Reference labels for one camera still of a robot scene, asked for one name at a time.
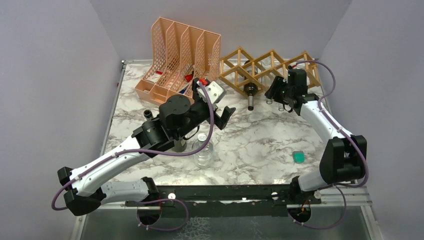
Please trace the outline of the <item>tall clear glass bottle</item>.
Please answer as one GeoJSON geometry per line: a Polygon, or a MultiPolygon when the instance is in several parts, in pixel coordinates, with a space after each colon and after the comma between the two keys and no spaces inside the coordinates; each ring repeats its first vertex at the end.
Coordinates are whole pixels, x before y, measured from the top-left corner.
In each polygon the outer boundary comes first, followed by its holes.
{"type": "MultiPolygon", "coordinates": [[[[268,69],[274,66],[275,61],[273,60],[272,57],[266,58],[265,60],[261,61],[262,65],[268,69]]],[[[271,105],[273,103],[273,100],[270,97],[269,94],[269,89],[272,86],[272,83],[274,81],[275,75],[272,72],[269,72],[265,77],[264,77],[264,82],[267,85],[266,91],[264,93],[265,97],[266,97],[266,104],[267,105],[271,105]]]]}

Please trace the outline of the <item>dark wine bottle with label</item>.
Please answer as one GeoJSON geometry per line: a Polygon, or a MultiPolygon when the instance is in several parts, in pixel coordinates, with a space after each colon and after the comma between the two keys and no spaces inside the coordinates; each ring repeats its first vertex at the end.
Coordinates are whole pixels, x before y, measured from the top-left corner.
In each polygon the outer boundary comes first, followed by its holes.
{"type": "MultiPolygon", "coordinates": [[[[247,60],[244,62],[244,65],[247,66],[246,71],[249,74],[253,73],[252,65],[250,64],[250,61],[247,60]]],[[[249,111],[254,110],[254,96],[258,93],[259,89],[258,86],[254,82],[246,83],[243,86],[243,92],[247,95],[247,109],[249,111]]]]}

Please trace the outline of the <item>round clear bottle with cap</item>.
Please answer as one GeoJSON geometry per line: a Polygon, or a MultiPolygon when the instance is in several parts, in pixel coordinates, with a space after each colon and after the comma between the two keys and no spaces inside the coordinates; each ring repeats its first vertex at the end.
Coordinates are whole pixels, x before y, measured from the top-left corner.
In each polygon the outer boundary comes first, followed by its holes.
{"type": "MultiPolygon", "coordinates": [[[[207,139],[205,133],[199,133],[192,144],[192,150],[199,149],[207,139]]],[[[208,168],[215,161],[215,148],[214,143],[210,140],[207,145],[201,149],[198,153],[195,153],[193,156],[194,163],[200,168],[208,168]]]]}

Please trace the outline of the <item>wooden wine rack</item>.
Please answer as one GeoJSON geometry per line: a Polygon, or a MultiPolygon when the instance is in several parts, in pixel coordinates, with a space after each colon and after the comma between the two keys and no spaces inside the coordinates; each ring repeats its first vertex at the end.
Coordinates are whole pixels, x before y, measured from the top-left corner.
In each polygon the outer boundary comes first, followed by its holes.
{"type": "Polygon", "coordinates": [[[289,66],[297,65],[304,69],[307,76],[307,87],[321,85],[318,65],[311,63],[313,58],[307,51],[290,59],[283,59],[274,49],[267,51],[259,57],[253,57],[243,47],[239,46],[220,59],[219,79],[241,94],[244,98],[248,94],[244,91],[245,85],[254,84],[259,94],[269,89],[274,77],[287,77],[289,66]]]}

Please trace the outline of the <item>slim clear glass bottle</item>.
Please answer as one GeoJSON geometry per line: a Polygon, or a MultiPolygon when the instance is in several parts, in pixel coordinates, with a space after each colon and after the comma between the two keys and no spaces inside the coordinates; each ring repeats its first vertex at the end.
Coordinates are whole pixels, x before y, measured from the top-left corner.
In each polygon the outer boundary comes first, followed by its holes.
{"type": "Polygon", "coordinates": [[[280,103],[280,104],[278,105],[278,111],[280,111],[280,112],[284,112],[284,111],[286,111],[286,109],[285,109],[285,105],[284,105],[284,104],[282,104],[282,103],[280,103]]]}

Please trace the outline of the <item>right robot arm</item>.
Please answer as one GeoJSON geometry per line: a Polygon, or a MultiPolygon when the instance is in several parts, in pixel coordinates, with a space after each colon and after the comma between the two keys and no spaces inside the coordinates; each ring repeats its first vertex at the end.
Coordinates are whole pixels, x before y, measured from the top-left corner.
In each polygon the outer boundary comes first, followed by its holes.
{"type": "Polygon", "coordinates": [[[367,140],[344,130],[322,100],[308,92],[305,70],[290,69],[287,78],[276,76],[265,97],[288,105],[290,111],[313,127],[326,145],[318,169],[291,180],[288,196],[292,202],[301,204],[321,188],[366,177],[367,140]]]}

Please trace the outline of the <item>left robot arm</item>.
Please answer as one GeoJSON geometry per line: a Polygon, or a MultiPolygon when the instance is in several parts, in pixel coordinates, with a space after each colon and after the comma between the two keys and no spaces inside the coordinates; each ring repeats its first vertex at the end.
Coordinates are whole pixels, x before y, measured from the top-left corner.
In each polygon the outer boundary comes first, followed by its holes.
{"type": "Polygon", "coordinates": [[[184,157],[198,153],[199,149],[188,153],[169,150],[204,121],[209,123],[211,132],[214,126],[224,129],[235,110],[226,106],[218,116],[215,108],[202,97],[191,104],[184,95],[171,96],[159,106],[156,117],[145,121],[114,149],[82,167],[58,170],[62,185],[59,193],[63,193],[65,202],[63,209],[70,210],[74,216],[82,216],[109,203],[141,201],[144,205],[152,205],[159,194],[151,178],[132,182],[112,182],[111,179],[157,155],[184,157]]]}

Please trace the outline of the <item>red object in organizer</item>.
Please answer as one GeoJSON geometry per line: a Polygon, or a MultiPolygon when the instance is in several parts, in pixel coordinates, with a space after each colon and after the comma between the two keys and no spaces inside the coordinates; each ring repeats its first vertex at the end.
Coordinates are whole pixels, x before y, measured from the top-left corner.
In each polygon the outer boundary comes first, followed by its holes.
{"type": "Polygon", "coordinates": [[[187,74],[184,76],[184,79],[187,83],[189,83],[190,81],[192,81],[194,75],[193,74],[187,74]]]}

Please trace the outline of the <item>green sponge block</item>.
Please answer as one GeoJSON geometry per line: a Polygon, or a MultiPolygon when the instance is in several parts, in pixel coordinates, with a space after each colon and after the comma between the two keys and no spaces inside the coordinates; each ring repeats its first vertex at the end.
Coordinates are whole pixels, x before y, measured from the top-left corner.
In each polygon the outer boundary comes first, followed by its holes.
{"type": "Polygon", "coordinates": [[[303,151],[294,151],[292,158],[296,164],[302,164],[305,161],[305,153],[303,151]]]}

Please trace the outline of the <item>pink plastic file organizer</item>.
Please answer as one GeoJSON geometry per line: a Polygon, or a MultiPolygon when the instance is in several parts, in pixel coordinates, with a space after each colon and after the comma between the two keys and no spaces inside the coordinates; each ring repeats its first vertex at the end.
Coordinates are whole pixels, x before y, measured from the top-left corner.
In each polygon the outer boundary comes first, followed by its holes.
{"type": "Polygon", "coordinates": [[[138,97],[160,105],[173,95],[192,100],[195,78],[215,81],[220,74],[221,35],[160,17],[151,27],[152,65],[135,91],[138,97]],[[186,82],[184,76],[193,74],[186,82]]]}

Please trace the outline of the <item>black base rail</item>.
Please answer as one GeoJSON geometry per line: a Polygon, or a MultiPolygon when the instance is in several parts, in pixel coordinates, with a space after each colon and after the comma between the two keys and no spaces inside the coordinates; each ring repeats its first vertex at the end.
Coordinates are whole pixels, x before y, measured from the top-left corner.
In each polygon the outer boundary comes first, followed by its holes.
{"type": "Polygon", "coordinates": [[[286,217],[289,208],[319,205],[314,192],[301,192],[290,184],[157,185],[141,202],[126,201],[144,216],[190,217],[286,217]]]}

